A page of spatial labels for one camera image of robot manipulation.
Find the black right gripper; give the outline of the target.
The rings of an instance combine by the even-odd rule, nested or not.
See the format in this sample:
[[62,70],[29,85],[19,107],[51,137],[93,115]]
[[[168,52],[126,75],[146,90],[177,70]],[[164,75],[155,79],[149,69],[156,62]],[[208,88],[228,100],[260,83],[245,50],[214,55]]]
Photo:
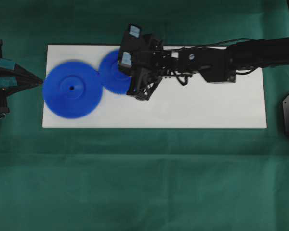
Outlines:
[[127,95],[148,101],[163,78],[180,77],[175,70],[175,58],[163,50],[163,41],[153,34],[142,35],[135,24],[125,30],[118,53],[118,69],[131,76]]

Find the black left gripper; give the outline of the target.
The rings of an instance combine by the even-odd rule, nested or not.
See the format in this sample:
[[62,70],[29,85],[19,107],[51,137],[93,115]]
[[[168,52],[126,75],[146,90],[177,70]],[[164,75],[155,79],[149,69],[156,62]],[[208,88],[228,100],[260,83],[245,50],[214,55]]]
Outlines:
[[5,95],[12,95],[43,84],[42,79],[16,62],[2,58],[2,45],[3,42],[0,39],[0,119],[5,118],[9,112]]

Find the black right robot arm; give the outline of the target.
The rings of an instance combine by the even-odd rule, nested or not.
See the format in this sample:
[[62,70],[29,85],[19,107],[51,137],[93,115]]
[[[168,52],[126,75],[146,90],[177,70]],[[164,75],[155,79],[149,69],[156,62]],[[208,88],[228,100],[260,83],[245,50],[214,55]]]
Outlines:
[[118,69],[131,77],[127,95],[141,101],[150,99],[164,78],[188,84],[193,74],[207,83],[234,83],[237,75],[257,68],[289,65],[289,37],[278,39],[239,38],[225,49],[215,44],[165,49],[153,34],[128,25],[118,52]]

